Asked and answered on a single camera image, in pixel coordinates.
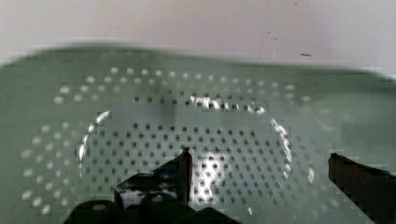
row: perforated metal sheet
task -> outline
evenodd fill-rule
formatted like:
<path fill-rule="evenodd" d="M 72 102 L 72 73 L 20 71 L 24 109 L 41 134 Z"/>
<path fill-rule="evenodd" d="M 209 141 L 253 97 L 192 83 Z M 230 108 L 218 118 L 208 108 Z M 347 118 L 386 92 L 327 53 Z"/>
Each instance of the perforated metal sheet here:
<path fill-rule="evenodd" d="M 25 125 L 30 138 L 10 157 L 20 166 L 13 204 L 22 220 L 62 222 L 77 203 L 112 200 L 117 183 L 183 146 L 194 162 L 191 206 L 243 223 L 370 222 L 329 181 L 330 152 L 395 170 L 384 132 L 394 129 L 395 88 L 371 74 L 116 47 L 34 57 L 2 70 L 41 81 L 25 107 L 34 122 L 8 124 Z M 367 133 L 373 141 L 363 146 Z"/>

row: white wall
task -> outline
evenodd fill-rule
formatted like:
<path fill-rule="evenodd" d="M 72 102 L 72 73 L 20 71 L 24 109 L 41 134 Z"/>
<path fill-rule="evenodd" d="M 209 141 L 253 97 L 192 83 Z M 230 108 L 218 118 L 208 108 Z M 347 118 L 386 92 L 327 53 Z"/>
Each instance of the white wall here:
<path fill-rule="evenodd" d="M 0 0 L 3 62 L 74 40 L 367 67 L 396 77 L 396 1 Z"/>

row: metal strainer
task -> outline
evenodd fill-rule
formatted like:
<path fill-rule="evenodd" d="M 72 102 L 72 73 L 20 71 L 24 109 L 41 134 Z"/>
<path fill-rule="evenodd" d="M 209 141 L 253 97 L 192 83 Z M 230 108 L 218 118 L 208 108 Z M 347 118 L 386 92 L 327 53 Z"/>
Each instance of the metal strainer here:
<path fill-rule="evenodd" d="M 76 46 L 10 63 L 0 81 L 2 223 L 62 223 L 183 147 L 190 206 L 242 223 L 371 223 L 327 159 L 396 170 L 396 88 L 368 72 Z"/>

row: green perforated plate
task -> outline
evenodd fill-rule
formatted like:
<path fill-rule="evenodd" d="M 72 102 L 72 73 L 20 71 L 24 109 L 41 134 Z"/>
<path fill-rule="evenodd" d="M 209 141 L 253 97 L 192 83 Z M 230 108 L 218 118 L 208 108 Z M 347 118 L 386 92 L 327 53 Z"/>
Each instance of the green perforated plate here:
<path fill-rule="evenodd" d="M 183 146 L 190 206 L 242 223 L 371 223 L 327 159 L 396 171 L 396 88 L 369 72 L 75 46 L 7 64 L 0 85 L 1 223 L 62 223 Z"/>

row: black object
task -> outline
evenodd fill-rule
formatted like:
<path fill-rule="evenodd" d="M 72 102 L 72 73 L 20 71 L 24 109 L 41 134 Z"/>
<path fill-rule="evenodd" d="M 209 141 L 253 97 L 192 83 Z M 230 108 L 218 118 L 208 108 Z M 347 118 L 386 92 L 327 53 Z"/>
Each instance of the black object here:
<path fill-rule="evenodd" d="M 115 203 L 90 201 L 77 206 L 64 224 L 238 224 L 213 208 L 188 207 L 192 157 L 188 148 L 152 174 L 118 184 Z"/>
<path fill-rule="evenodd" d="M 374 223 L 396 224 L 396 176 L 332 153 L 329 178 Z"/>
<path fill-rule="evenodd" d="M 115 202 L 124 209 L 139 205 L 150 193 L 166 193 L 187 204 L 191 188 L 192 157 L 189 149 L 155 169 L 152 174 L 137 174 L 118 184 Z"/>
<path fill-rule="evenodd" d="M 65 224 L 238 224 L 213 208 L 195 211 L 176 198 L 148 194 L 140 205 L 121 209 L 109 201 L 90 201 L 75 208 Z"/>
<path fill-rule="evenodd" d="M 116 223 L 119 208 L 111 201 L 90 201 L 78 205 L 64 224 Z"/>

